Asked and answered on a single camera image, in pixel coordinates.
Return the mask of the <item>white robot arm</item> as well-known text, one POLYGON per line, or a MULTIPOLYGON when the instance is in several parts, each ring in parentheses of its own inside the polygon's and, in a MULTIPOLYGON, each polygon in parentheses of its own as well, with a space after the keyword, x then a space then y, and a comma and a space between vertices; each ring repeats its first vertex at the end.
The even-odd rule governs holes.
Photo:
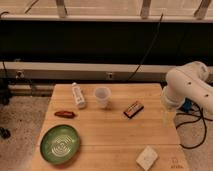
POLYGON ((184 104, 186 98, 198 104, 205 112, 213 114, 213 87, 206 83, 208 77, 208 67, 200 61, 177 66, 167 72, 167 85, 161 94, 165 125, 173 121, 176 110, 184 104))

